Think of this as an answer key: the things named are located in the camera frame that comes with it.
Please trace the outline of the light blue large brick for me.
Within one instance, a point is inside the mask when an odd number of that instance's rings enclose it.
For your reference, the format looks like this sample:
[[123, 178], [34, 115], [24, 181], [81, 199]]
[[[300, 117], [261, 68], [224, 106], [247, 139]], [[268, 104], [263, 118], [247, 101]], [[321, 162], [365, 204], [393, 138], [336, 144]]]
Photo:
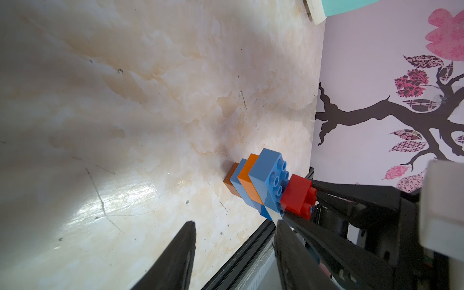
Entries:
[[290, 180], [286, 166], [281, 153], [264, 148], [248, 174], [264, 206], [279, 215], [283, 214], [280, 202]]

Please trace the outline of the small light blue brick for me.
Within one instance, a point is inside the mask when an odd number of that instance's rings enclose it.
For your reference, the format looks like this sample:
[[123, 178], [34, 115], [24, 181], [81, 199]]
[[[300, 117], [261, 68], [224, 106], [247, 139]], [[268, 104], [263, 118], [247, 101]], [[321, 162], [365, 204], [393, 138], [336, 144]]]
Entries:
[[228, 173], [228, 176], [225, 179], [226, 185], [229, 187], [233, 187], [234, 189], [230, 188], [230, 191], [234, 193], [235, 195], [241, 197], [246, 205], [249, 205], [250, 207], [256, 209], [258, 213], [265, 217], [266, 219], [271, 220], [271, 217], [269, 216], [267, 209], [265, 208], [264, 205], [260, 205], [250, 199], [250, 197], [247, 195], [245, 189], [241, 185], [240, 181], [238, 180], [238, 175], [240, 171], [242, 170], [244, 164], [246, 162], [246, 159], [242, 159], [240, 163], [235, 163], [230, 172]]

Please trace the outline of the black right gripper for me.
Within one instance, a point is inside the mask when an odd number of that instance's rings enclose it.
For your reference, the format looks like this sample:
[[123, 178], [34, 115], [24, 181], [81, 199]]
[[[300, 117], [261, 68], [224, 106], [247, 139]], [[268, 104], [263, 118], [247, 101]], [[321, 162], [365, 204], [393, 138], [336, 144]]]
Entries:
[[448, 259], [419, 244], [418, 195], [389, 186], [312, 182], [315, 223], [283, 216], [345, 290], [447, 290]]

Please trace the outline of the white brick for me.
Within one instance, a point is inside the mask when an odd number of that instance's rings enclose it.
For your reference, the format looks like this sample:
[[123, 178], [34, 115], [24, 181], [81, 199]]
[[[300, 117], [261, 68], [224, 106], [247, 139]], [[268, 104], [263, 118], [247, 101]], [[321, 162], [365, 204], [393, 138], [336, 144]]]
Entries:
[[272, 209], [266, 208], [271, 220], [274, 222], [275, 226], [277, 226], [278, 222], [282, 220], [282, 215]]

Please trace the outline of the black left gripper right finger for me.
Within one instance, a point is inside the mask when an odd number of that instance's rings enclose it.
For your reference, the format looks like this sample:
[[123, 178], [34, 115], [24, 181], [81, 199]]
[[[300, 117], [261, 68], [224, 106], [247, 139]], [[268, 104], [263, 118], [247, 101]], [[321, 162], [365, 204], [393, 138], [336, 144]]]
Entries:
[[284, 290], [336, 290], [290, 226], [280, 220], [274, 237], [274, 252]]

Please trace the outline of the red square brick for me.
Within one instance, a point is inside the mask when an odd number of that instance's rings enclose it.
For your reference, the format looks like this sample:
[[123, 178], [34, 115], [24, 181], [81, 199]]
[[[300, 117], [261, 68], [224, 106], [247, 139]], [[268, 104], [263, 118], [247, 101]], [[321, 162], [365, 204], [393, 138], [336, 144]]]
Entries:
[[316, 193], [311, 180], [293, 174], [280, 200], [283, 211], [309, 221], [317, 201]]

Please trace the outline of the orange long brick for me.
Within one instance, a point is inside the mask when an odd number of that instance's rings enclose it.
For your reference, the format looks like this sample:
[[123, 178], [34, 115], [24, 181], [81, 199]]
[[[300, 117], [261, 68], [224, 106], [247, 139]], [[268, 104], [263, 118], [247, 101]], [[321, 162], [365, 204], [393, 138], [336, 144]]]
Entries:
[[242, 170], [240, 171], [238, 175], [238, 180], [240, 181], [241, 185], [245, 189], [250, 199], [260, 205], [263, 205], [261, 197], [257, 193], [257, 190], [255, 186], [253, 185], [251, 178], [249, 177], [249, 173], [252, 167], [254, 166], [255, 162], [257, 161], [258, 157], [259, 157], [258, 155], [253, 154], [253, 153], [248, 157]]

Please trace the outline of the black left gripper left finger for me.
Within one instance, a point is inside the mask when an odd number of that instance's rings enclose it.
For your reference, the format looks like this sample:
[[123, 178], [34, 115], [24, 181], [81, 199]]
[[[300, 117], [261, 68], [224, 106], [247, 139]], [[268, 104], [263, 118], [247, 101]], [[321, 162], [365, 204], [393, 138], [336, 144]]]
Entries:
[[186, 222], [134, 290], [187, 290], [196, 250], [196, 226]]

